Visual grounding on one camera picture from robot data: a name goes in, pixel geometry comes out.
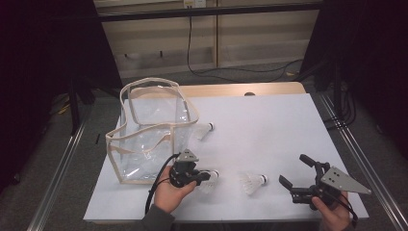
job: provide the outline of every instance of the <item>white tabletop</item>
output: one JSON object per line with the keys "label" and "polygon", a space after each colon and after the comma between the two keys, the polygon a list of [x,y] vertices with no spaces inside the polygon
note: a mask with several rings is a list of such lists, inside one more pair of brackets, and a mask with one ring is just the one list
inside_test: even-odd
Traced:
{"label": "white tabletop", "polygon": [[[306,154],[346,172],[309,94],[194,97],[200,123],[216,130],[189,149],[200,159],[198,169],[217,169],[219,182],[209,194],[195,190],[173,212],[180,222],[284,221],[319,218],[308,205],[293,204],[278,182],[285,176],[294,187],[315,184],[314,168],[299,160]],[[265,174],[268,184],[251,196],[240,172]],[[120,185],[107,158],[89,202],[85,220],[97,223],[142,219],[148,185]],[[357,193],[349,194],[359,218],[369,215]]]}

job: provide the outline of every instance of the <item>transparent bag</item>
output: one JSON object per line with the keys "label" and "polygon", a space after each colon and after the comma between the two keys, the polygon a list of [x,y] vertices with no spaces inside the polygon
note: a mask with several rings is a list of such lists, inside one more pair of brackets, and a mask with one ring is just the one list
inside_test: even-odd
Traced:
{"label": "transparent bag", "polygon": [[198,111],[175,82],[146,78],[120,92],[121,115],[106,134],[107,152],[121,184],[152,184],[164,162],[188,146]]}

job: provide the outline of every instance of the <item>hand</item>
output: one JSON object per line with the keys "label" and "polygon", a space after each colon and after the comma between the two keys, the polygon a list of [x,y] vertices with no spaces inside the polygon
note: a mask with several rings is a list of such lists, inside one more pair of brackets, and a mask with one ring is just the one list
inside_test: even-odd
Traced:
{"label": "hand", "polygon": [[[345,198],[347,198],[347,192],[342,192],[343,196],[340,196],[340,200],[347,204]],[[325,231],[338,231],[344,230],[350,224],[349,211],[341,204],[336,203],[334,208],[329,209],[320,198],[314,196],[312,198],[313,204],[318,208],[322,215],[322,225]]]}
{"label": "hand", "polygon": [[191,193],[197,184],[195,181],[192,181],[183,188],[174,187],[168,180],[170,169],[171,167],[169,166],[164,169],[158,182],[166,180],[159,184],[154,196],[154,204],[167,213],[173,212],[179,206],[181,200]]}

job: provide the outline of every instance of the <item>black horizontal bar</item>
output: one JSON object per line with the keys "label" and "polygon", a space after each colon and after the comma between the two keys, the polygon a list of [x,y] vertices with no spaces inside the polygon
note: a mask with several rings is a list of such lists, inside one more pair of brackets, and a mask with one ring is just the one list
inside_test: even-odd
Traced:
{"label": "black horizontal bar", "polygon": [[216,7],[216,8],[194,8],[194,9],[177,9],[154,12],[140,13],[103,13],[98,16],[68,16],[53,18],[52,21],[79,21],[86,22],[109,22],[109,21],[127,21],[127,20],[143,20],[155,18],[172,18],[172,17],[190,17],[190,16],[208,16],[208,15],[224,15],[224,14],[241,14],[241,13],[274,13],[274,12],[296,12],[296,11],[312,11],[319,10],[325,4],[324,2],[309,2],[309,3],[291,3],[291,4],[273,4],[261,6],[245,6],[245,7]]}

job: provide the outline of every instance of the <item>white shuttlecock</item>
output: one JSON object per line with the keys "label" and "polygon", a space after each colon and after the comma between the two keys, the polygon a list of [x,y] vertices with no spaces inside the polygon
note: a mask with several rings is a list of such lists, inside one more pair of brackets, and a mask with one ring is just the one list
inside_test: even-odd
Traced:
{"label": "white shuttlecock", "polygon": [[252,174],[252,173],[241,173],[240,181],[242,183],[243,190],[251,195],[257,191],[262,185],[266,184],[268,178],[266,175]]}
{"label": "white shuttlecock", "polygon": [[215,129],[214,124],[211,123],[200,123],[200,124],[195,124],[195,130],[194,130],[194,136],[198,140],[203,140],[205,136],[211,131]]}
{"label": "white shuttlecock", "polygon": [[218,171],[217,170],[205,170],[205,172],[210,173],[210,179],[206,181],[201,181],[201,184],[197,187],[199,190],[201,190],[203,193],[211,193],[215,188],[218,183]]}

